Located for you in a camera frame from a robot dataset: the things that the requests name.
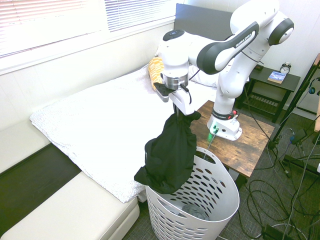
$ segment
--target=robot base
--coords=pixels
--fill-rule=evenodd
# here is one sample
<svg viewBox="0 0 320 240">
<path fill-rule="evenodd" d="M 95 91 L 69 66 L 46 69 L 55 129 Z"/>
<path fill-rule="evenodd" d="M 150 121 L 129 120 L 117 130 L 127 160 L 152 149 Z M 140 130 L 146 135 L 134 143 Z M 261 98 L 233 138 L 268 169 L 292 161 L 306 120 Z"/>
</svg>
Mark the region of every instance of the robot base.
<svg viewBox="0 0 320 240">
<path fill-rule="evenodd" d="M 206 125 L 211 134 L 216 134 L 221 138 L 231 141 L 237 140 L 242 134 L 240 123 L 235 117 L 230 120 L 221 120 L 211 114 L 211 117 Z"/>
</svg>

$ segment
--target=alarm clock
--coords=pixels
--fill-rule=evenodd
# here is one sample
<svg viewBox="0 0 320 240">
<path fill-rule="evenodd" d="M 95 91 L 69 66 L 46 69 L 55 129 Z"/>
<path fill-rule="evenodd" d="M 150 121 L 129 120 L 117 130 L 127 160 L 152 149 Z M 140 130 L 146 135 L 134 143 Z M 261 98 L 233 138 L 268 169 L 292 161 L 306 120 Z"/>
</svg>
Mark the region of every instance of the alarm clock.
<svg viewBox="0 0 320 240">
<path fill-rule="evenodd" d="M 291 64 L 290 62 L 285 62 L 284 64 L 282 64 L 282 66 L 280 67 L 280 73 L 282 74 L 288 74 L 290 72 L 290 68 L 291 68 Z"/>
</svg>

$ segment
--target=book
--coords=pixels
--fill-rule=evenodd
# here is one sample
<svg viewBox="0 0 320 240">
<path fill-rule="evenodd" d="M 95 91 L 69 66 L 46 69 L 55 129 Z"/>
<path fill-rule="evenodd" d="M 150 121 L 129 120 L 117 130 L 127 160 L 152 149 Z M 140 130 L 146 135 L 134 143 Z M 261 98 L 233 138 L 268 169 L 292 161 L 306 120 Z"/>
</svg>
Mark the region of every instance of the book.
<svg viewBox="0 0 320 240">
<path fill-rule="evenodd" d="M 285 73 L 273 71 L 268 77 L 268 80 L 277 84 L 281 84 L 284 81 L 285 77 Z"/>
</svg>

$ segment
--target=gray carpet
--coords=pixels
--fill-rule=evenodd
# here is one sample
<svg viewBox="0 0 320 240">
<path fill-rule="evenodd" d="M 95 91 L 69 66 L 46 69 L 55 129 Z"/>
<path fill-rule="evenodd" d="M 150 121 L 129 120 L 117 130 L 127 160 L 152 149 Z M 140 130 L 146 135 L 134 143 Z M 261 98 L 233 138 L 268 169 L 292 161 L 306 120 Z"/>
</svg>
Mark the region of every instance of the gray carpet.
<svg viewBox="0 0 320 240">
<path fill-rule="evenodd" d="M 249 111 L 244 108 L 241 110 L 241 114 L 250 116 Z M 271 139 L 273 139 L 273 136 L 278 130 L 277 126 L 279 126 L 279 121 L 277 124 L 274 124 L 271 123 L 269 118 L 263 117 L 258 113 L 254 112 L 253 115 L 257 120 L 275 126 L 275 130 L 271 136 Z M 304 154 L 306 156 L 310 154 L 312 148 L 314 147 L 314 144 L 312 143 L 312 139 L 315 136 L 315 134 L 312 134 L 314 124 L 307 131 L 308 134 L 312 134 L 311 137 L 302 143 L 304 153 L 301 149 L 298 149 L 295 145 L 289 143 L 290 137 L 292 136 L 292 131 L 296 133 L 302 128 L 307 129 L 311 124 L 313 124 L 313 121 L 295 114 L 292 114 L 289 117 L 284 128 L 282 129 L 282 132 L 280 133 L 280 141 L 277 145 L 278 150 L 274 149 L 275 153 L 278 151 L 277 155 L 280 160 L 283 159 L 281 156 L 285 153 L 294 158 L 299 158 Z M 312 154 L 320 154 L 320 146 L 316 145 Z M 285 166 L 290 172 L 291 178 L 286 176 L 278 161 L 275 163 L 275 166 L 270 169 L 259 170 L 261 168 L 269 168 L 273 166 L 274 161 L 275 155 L 273 152 L 270 150 L 268 151 L 268 149 L 265 148 L 256 166 L 256 170 L 248 180 L 248 183 L 242 186 L 239 190 L 240 207 L 238 212 L 240 214 L 242 227 L 240 224 L 239 215 L 236 213 L 220 233 L 221 237 L 228 240 L 249 240 L 251 239 L 249 236 L 259 236 L 259 234 L 262 233 L 262 229 L 266 225 L 278 225 L 274 228 L 282 232 L 285 231 L 286 224 L 289 220 L 289 215 L 291 214 L 291 202 L 293 195 L 300 185 L 303 169 L 292 164 Z M 320 159 L 310 159 L 308 163 L 316 167 L 320 163 Z M 304 194 L 296 199 L 290 223 L 291 225 L 294 224 L 299 230 L 296 230 L 296 228 L 291 226 L 289 226 L 286 230 L 286 233 L 288 233 L 288 235 L 294 240 L 304 240 L 308 238 L 309 229 L 311 229 L 309 239 L 320 239 L 320 223 L 317 222 L 319 220 L 319 216 L 313 216 L 315 214 L 319 214 L 319 182 L 320 181 L 317 175 L 309 172 L 305 173 L 299 191 L 300 195 L 303 193 Z M 157 240 L 157 237 L 152 230 L 147 202 L 139 203 L 139 207 L 140 216 L 123 239 Z M 311 222 L 317 223 L 308 228 Z"/>
</svg>

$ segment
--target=headboard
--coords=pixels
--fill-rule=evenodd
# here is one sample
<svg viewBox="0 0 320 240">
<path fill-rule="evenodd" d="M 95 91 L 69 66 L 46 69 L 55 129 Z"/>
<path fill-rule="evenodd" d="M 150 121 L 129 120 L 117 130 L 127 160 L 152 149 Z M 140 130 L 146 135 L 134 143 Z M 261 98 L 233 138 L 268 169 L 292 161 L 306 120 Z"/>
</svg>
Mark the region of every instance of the headboard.
<svg viewBox="0 0 320 240">
<path fill-rule="evenodd" d="M 219 11 L 187 4 L 177 4 L 174 29 L 182 29 L 216 41 L 232 35 L 230 18 L 232 12 Z"/>
</svg>

